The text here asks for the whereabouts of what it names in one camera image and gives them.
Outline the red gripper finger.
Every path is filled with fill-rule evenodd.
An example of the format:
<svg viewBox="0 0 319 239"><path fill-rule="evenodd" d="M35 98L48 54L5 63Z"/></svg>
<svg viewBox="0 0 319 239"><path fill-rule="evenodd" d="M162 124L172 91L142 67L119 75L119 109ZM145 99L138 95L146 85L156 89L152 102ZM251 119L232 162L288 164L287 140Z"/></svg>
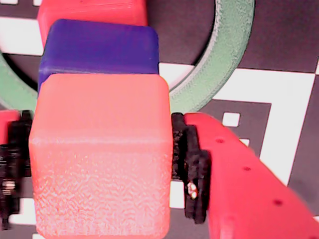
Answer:
<svg viewBox="0 0 319 239"><path fill-rule="evenodd" d="M319 224L230 129L204 113L173 113L172 178L184 213L212 239L316 239Z"/></svg>
<svg viewBox="0 0 319 239"><path fill-rule="evenodd" d="M19 213L23 179L31 176L28 140L33 122L30 110L0 112L0 229Z"/></svg>

